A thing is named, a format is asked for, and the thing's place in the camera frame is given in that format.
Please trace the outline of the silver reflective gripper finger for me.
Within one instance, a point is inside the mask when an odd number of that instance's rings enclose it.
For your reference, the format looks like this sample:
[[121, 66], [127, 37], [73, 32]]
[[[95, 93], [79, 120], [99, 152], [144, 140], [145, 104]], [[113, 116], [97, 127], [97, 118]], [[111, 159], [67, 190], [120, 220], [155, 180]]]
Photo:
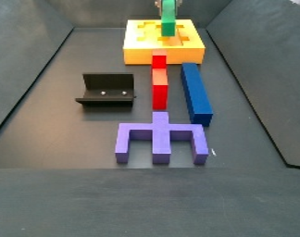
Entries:
[[177, 9], [179, 9], [180, 5], [181, 5], [181, 0], [175, 0], [175, 15], [177, 13]]

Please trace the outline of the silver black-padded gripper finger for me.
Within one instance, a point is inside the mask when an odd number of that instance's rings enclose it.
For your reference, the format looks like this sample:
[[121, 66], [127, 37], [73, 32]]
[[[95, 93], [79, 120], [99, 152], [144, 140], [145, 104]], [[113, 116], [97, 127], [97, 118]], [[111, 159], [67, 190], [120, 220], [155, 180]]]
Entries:
[[161, 0], [155, 0], [153, 4], [155, 4], [155, 7], [157, 8], [157, 15], [160, 16], [160, 14], [161, 14]]

